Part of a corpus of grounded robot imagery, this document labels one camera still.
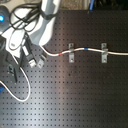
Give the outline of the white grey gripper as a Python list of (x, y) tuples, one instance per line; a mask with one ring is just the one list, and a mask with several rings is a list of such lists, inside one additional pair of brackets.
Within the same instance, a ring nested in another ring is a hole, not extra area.
[[(26, 56), (26, 59), (31, 68), (36, 66), (36, 61), (30, 49), (30, 40), (24, 39), (25, 31), (24, 30), (8, 30), (3, 34), (3, 37), (6, 39), (6, 47), (5, 49), (13, 56), (20, 57), (21, 56), (21, 49), (23, 46), (23, 51)], [(37, 66), (41, 69), (46, 61), (46, 53), (43, 51), (40, 55), (39, 62)]]

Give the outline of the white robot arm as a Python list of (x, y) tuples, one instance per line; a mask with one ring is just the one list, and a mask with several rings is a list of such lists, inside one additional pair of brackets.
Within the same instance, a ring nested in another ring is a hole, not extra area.
[(50, 40), (61, 0), (1, 0), (0, 36), (13, 57), (24, 53), (31, 67), (36, 65), (26, 46), (27, 40), (44, 46)]

